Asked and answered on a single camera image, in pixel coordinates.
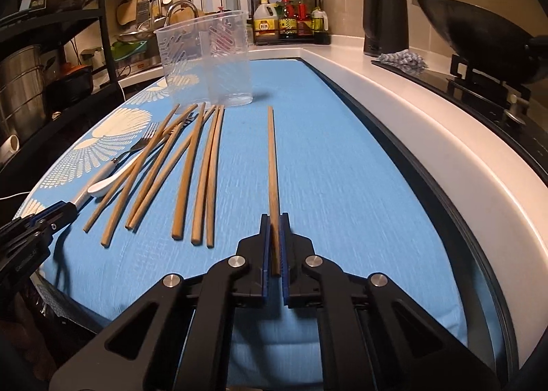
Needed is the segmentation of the steel stock pot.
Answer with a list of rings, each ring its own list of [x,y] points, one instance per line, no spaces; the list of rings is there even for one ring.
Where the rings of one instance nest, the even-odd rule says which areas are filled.
[[[22,142],[46,122],[39,50],[30,45],[1,61],[1,126]]]

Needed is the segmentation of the wooden chopstick crossing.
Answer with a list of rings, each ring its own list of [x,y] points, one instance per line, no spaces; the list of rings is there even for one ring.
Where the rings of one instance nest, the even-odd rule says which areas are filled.
[[[211,112],[211,109],[213,109],[213,108],[214,108],[214,106],[212,108],[210,108],[207,112],[205,112],[205,114],[203,116],[203,123],[208,120],[208,118],[210,117],[209,113]],[[192,134],[192,132],[177,147],[176,151],[174,152],[172,157],[169,159],[169,161],[166,163],[166,165],[163,167],[163,169],[159,170],[159,172],[158,172],[156,178],[154,179],[154,181],[153,181],[146,197],[144,198],[144,201],[141,203],[140,207],[138,208],[137,214],[135,214],[134,218],[131,221],[131,227],[132,228],[130,230],[135,230],[137,228],[137,226],[139,225],[139,223],[143,219],[144,214],[146,214],[146,211],[148,211],[148,209],[150,208],[150,205],[151,205],[152,201],[154,200],[154,198],[158,194],[159,190],[162,188],[163,183],[165,183],[166,179],[171,174],[172,170],[175,168],[176,164],[179,162],[180,158],[182,157],[182,155],[184,154],[186,149],[189,147],[190,135],[191,134]]]

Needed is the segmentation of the wooden chopstick long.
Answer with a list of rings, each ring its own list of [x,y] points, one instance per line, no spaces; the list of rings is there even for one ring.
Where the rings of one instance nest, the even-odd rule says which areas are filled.
[[[150,143],[145,147],[145,149],[141,152],[140,156],[135,162],[135,165],[129,175],[129,178],[124,183],[124,188],[122,189],[117,203],[115,207],[113,208],[113,211],[111,213],[111,217],[109,219],[109,222],[107,226],[105,227],[105,230],[103,232],[103,235],[101,237],[101,245],[105,248],[108,248],[111,244],[112,236],[116,230],[116,227],[121,219],[121,216],[124,214],[124,209],[126,208],[129,193],[131,192],[133,185],[137,179],[137,175],[140,172],[141,167],[143,166],[143,163],[145,163],[147,157],[149,156],[149,153],[151,150],[157,145],[157,143],[161,140],[163,132],[165,128],[170,123],[171,118],[176,113],[176,110],[178,109],[179,104],[176,103],[176,105],[172,108],[171,112],[166,116],[166,118],[163,119],[163,122],[161,122],[157,132],[155,133],[154,137],[150,141]]]

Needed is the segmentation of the chrome kitchen faucet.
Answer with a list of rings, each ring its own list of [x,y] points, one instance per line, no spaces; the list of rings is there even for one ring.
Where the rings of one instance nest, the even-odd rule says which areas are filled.
[[[190,0],[179,0],[169,7],[164,25],[185,22],[199,16],[200,11]]]

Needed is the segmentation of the wooden chopstick of group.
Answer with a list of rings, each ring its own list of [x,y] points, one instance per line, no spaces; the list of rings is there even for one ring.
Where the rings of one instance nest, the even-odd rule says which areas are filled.
[[[217,164],[220,135],[223,123],[225,107],[220,106],[218,109],[217,119],[214,125],[214,138],[212,142],[212,148],[210,152],[210,163],[208,172],[208,184],[207,184],[207,199],[206,199],[206,246],[208,248],[214,247],[214,222],[215,222],[215,199],[216,199],[216,185],[217,185]]]

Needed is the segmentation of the black metal shelf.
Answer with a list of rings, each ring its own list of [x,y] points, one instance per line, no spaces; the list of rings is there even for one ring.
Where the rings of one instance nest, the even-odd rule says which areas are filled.
[[[97,69],[91,68],[89,74],[105,73],[107,81],[85,89],[69,73],[76,65],[70,63],[65,48],[93,25],[98,27],[104,62]],[[90,129],[123,101],[111,53],[107,0],[87,0],[79,10],[29,14],[1,25],[1,61],[30,45],[40,49],[46,122],[27,141],[20,141],[18,151],[1,163],[3,171],[39,159],[40,152],[59,155],[71,138]]]

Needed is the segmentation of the yellow oil jug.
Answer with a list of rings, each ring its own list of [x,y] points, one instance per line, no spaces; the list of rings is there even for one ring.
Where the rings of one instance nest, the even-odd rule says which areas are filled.
[[[261,0],[253,14],[253,31],[256,42],[266,42],[279,38],[279,18],[273,4]]]

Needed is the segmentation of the black wok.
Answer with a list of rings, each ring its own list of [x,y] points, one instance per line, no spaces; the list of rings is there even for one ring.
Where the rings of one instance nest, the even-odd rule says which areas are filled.
[[[469,65],[500,81],[547,78],[547,36],[533,36],[482,7],[458,0],[418,0],[436,32]]]

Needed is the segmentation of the clear plastic utensil cup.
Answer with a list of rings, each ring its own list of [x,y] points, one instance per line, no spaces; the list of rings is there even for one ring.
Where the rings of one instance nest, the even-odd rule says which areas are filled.
[[[236,107],[253,101],[245,11],[223,11],[155,32],[172,103]]]

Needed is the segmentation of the white ceramic spoon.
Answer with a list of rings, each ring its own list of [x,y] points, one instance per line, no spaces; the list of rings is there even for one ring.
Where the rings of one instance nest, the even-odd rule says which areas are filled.
[[[103,197],[111,189],[115,181],[133,167],[140,154],[141,151],[137,151],[134,154],[124,156],[120,160],[109,163],[106,175],[101,175],[98,180],[94,180],[88,187],[87,193],[94,198]]]

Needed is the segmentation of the black condiment rack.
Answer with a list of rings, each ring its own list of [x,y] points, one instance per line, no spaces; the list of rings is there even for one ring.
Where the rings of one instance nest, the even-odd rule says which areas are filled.
[[[255,45],[316,44],[331,42],[329,18],[322,8],[322,0],[268,0],[279,18],[279,38],[256,42],[253,31],[253,14],[261,0],[250,0],[251,34]]]

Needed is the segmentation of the blue patterned table mat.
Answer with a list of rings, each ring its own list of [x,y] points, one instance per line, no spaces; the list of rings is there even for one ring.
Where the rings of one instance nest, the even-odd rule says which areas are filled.
[[[47,282],[100,332],[54,334],[53,390],[501,390],[458,273],[450,205],[305,64],[253,62],[253,100],[138,94],[21,206]]]

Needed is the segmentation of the black induction cooktop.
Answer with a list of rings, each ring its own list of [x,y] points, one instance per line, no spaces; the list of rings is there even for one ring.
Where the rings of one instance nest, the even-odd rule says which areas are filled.
[[[525,115],[510,88],[482,74],[465,80],[430,70],[406,73],[395,65],[375,59],[372,64],[397,74],[449,101],[501,138],[524,162],[547,181],[547,132]]]

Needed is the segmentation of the black electric kettle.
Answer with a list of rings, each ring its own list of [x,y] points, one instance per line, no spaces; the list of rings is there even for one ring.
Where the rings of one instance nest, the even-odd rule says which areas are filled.
[[[363,0],[364,53],[377,57],[409,47],[407,0]]]

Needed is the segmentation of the fork with white handle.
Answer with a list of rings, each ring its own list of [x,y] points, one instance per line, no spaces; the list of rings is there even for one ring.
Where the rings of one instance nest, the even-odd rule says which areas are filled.
[[[108,192],[115,180],[122,174],[120,172],[115,176],[113,173],[116,168],[125,162],[129,156],[143,150],[154,137],[158,127],[159,124],[157,122],[149,124],[141,138],[129,150],[115,156],[105,163],[102,168],[98,169],[98,173],[73,198],[72,203],[75,205],[77,211],[80,211],[91,198],[101,198]]]

